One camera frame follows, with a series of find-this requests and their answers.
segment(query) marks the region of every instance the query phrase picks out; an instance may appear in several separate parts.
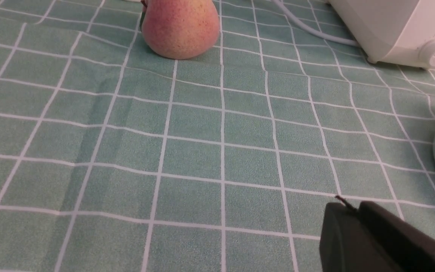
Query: tablecloth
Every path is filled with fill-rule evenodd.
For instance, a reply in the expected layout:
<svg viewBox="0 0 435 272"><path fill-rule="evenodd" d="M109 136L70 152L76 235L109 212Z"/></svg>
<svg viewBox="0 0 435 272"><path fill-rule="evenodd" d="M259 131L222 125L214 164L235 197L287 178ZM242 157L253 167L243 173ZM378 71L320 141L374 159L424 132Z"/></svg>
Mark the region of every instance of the tablecloth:
<svg viewBox="0 0 435 272"><path fill-rule="evenodd" d="M365 61L267 0L168 60L122 0L0 0L0 270L319 272L323 209L435 238L435 70ZM350 38L331 7L285 0Z"/></svg>

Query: black object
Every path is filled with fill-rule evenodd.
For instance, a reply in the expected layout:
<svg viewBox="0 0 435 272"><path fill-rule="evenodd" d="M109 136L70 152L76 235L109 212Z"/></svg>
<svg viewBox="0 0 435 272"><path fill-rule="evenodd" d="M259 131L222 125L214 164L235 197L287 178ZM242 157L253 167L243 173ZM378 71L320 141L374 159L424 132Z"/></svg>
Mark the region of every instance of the black object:
<svg viewBox="0 0 435 272"><path fill-rule="evenodd" d="M435 240L374 202L328 203L320 240L323 272L435 272Z"/></svg>

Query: pear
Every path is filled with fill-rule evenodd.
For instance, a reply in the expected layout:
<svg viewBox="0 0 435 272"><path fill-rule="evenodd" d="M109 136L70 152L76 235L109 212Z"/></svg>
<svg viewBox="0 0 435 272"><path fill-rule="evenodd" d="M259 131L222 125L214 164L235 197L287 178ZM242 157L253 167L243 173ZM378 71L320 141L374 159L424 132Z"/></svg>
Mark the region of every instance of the pear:
<svg viewBox="0 0 435 272"><path fill-rule="evenodd" d="M162 57L185 60L211 48L219 38L212 0L145 0L142 36Z"/></svg>

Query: white cable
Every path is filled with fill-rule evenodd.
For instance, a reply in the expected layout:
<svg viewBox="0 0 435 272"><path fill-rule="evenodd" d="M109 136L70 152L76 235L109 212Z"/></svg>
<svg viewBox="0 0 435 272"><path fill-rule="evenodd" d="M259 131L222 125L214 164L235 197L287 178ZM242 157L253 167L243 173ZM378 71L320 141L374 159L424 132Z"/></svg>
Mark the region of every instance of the white cable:
<svg viewBox="0 0 435 272"><path fill-rule="evenodd" d="M280 0L271 0L271 1L274 2L280 8L280 10L282 10L285 13L288 19L293 21L293 23L297 24L304 31L312 35L315 35L319 38L322 38L324 40L341 43L342 45L351 45L351 46L360 47L360 45L354 40L348 40L344 38L331 36L323 32L316 31L315 29L312 29L311 27L307 26L304 22L302 22L300 19L298 19L295 15L293 15L293 13L287 7L285 7L285 5Z"/></svg>

